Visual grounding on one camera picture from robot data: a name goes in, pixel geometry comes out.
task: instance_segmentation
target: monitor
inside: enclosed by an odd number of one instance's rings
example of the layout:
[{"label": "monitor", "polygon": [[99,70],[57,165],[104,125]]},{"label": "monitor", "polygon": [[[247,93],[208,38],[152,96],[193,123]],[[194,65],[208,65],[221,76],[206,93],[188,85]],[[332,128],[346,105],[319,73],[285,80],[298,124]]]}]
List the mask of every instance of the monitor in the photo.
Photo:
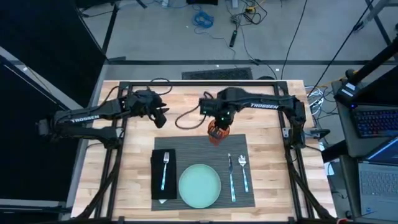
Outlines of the monitor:
[{"label": "monitor", "polygon": [[398,137],[383,143],[378,149],[370,153],[366,160],[374,163],[398,165]]}]

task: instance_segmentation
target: plate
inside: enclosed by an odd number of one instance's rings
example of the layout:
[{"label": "plate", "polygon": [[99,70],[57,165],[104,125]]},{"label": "plate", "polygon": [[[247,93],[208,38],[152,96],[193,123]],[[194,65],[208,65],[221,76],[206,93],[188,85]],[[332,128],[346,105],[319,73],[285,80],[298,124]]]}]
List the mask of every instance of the plate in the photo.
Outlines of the plate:
[{"label": "plate", "polygon": [[220,177],[210,166],[195,164],[181,174],[178,191],[187,205],[193,208],[206,208],[220,195]]}]

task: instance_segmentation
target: laptop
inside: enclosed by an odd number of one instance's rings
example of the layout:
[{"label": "laptop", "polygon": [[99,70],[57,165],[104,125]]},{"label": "laptop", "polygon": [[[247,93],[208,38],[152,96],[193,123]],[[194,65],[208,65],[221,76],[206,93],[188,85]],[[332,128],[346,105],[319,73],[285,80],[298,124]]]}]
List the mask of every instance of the laptop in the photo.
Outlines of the laptop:
[{"label": "laptop", "polygon": [[398,136],[364,156],[358,169],[362,217],[398,221]]}]

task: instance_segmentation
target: folded napkin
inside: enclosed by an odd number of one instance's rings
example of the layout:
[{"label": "folded napkin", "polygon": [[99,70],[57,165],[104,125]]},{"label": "folded napkin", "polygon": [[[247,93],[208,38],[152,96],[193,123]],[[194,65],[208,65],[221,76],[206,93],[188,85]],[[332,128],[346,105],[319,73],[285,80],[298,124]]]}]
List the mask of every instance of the folded napkin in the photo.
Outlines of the folded napkin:
[{"label": "folded napkin", "polygon": [[[169,152],[169,163],[166,168],[166,178],[164,190],[161,190],[164,153]],[[150,191],[152,200],[158,199],[177,199],[177,165],[175,163],[175,149],[156,149],[152,151],[150,158],[151,182]]]}]

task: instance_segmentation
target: gray placemat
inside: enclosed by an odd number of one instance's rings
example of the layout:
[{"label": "gray placemat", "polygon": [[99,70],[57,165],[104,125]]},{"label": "gray placemat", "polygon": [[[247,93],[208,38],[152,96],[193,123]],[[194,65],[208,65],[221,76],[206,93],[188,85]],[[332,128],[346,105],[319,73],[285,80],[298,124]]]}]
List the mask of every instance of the gray placemat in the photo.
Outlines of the gray placemat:
[{"label": "gray placemat", "polygon": [[[194,164],[211,166],[221,179],[221,193],[217,201],[208,208],[239,208],[255,207],[253,187],[251,182],[248,146],[244,134],[228,136],[219,146],[209,142],[208,136],[184,136],[155,138],[155,149],[175,149],[177,160],[177,184],[182,172]],[[231,201],[229,187],[228,153],[233,161],[233,180],[236,201]],[[239,155],[246,156],[244,166],[248,178],[249,192],[244,191],[242,167],[239,165]],[[177,193],[177,199],[167,200],[161,204],[152,200],[152,211],[193,209],[189,207]]]}]

